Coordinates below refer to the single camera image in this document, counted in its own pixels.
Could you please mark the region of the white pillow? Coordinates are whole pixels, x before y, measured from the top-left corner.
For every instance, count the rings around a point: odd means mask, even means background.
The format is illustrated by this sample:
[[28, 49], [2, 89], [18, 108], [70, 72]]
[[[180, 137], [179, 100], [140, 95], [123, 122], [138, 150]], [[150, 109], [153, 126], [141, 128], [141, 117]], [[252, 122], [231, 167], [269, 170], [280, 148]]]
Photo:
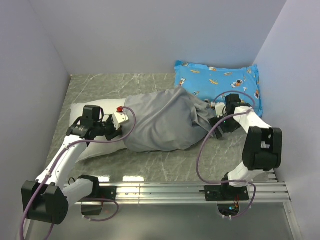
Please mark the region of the white pillow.
[[101, 99], [87, 103], [72, 104], [70, 109], [69, 129], [67, 135], [75, 135], [84, 141], [86, 149], [78, 158], [79, 161], [115, 153], [126, 148], [121, 136], [107, 140], [102, 136], [102, 122], [118, 107], [123, 107], [125, 99]]

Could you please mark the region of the grey pillowcase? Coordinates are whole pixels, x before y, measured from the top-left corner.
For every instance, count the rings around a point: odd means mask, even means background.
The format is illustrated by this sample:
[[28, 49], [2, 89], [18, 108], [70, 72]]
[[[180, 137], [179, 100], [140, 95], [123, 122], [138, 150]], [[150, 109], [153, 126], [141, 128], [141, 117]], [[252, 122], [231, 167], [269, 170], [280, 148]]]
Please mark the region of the grey pillowcase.
[[183, 87], [131, 95], [124, 102], [129, 117], [124, 145], [133, 152], [186, 150], [211, 130], [210, 105]]

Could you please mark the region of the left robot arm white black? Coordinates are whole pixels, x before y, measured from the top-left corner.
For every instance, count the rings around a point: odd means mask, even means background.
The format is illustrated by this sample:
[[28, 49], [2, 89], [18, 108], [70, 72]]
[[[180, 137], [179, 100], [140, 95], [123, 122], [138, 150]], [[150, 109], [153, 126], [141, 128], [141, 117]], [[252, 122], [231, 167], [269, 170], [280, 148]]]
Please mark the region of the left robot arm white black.
[[82, 116], [68, 128], [63, 144], [49, 166], [34, 181], [27, 180], [22, 188], [22, 220], [35, 220], [53, 225], [61, 224], [68, 210], [78, 201], [85, 199], [100, 203], [113, 203], [114, 197], [101, 194], [97, 177], [82, 175], [74, 183], [65, 187], [64, 182], [80, 155], [90, 146], [97, 144], [96, 137], [105, 137], [107, 144], [117, 142], [122, 134], [121, 124], [128, 116], [123, 106], [101, 119], [103, 109], [96, 105], [86, 105]]

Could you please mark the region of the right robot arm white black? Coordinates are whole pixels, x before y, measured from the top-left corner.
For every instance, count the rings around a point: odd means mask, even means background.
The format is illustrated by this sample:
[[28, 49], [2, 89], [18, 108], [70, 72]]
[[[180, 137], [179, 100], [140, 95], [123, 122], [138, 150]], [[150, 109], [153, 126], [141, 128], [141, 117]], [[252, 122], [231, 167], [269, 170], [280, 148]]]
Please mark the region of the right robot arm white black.
[[282, 162], [282, 130], [265, 123], [254, 111], [255, 103], [242, 102], [240, 94], [223, 93], [224, 102], [214, 104], [216, 116], [209, 120], [217, 139], [239, 128], [246, 133], [241, 163], [221, 180], [223, 200], [248, 200], [247, 184]]

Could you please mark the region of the blue cartoon print pillow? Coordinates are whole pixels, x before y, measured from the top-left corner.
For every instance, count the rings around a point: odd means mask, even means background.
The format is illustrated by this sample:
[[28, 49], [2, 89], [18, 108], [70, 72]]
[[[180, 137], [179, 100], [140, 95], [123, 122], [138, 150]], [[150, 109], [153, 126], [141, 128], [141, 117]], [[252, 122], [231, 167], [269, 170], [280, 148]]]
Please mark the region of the blue cartoon print pillow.
[[251, 99], [254, 99], [254, 111], [259, 117], [263, 116], [260, 75], [256, 64], [228, 69], [177, 60], [174, 70], [174, 85], [183, 87], [197, 98], [203, 101], [224, 102], [227, 92], [243, 92], [246, 95], [240, 94], [240, 100], [251, 104]]

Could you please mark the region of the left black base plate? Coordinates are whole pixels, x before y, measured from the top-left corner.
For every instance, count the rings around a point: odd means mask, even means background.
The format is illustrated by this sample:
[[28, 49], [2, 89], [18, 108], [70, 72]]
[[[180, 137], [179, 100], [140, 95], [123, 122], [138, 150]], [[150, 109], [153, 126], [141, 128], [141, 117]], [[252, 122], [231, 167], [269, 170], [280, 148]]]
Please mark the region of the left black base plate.
[[99, 186], [94, 189], [88, 196], [83, 197], [80, 202], [99, 201], [99, 199], [116, 200], [117, 187], [115, 185]]

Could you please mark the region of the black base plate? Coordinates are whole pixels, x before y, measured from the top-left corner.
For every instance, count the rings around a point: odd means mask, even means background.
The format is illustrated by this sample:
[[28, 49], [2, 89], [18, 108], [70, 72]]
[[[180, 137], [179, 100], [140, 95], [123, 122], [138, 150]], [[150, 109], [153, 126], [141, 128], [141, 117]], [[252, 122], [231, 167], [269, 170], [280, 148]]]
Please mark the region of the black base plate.
[[204, 190], [200, 190], [200, 192], [204, 193], [207, 202], [249, 200], [247, 187], [233, 187], [228, 183], [222, 185], [205, 185]]
[[88, 196], [83, 197], [80, 202], [99, 201], [99, 199], [116, 200], [117, 187], [115, 185], [99, 186], [94, 189]]

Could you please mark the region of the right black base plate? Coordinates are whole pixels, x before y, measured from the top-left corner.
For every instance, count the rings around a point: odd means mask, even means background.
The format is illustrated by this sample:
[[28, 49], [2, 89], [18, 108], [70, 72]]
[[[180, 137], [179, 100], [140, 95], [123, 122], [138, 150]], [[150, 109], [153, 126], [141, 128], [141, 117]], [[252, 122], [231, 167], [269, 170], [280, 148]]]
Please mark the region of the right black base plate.
[[207, 202], [249, 200], [247, 187], [233, 187], [228, 183], [222, 185], [205, 185], [204, 190], [200, 190], [200, 192], [204, 193]]

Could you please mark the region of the aluminium mounting rail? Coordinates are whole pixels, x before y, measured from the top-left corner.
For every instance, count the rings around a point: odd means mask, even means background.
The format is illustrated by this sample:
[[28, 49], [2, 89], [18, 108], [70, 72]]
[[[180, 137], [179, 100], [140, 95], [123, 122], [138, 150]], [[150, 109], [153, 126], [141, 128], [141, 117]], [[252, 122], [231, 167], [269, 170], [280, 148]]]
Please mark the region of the aluminium mounting rail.
[[[202, 182], [123, 182], [117, 187], [115, 201], [121, 205], [207, 204]], [[255, 203], [290, 203], [284, 182], [255, 182]]]

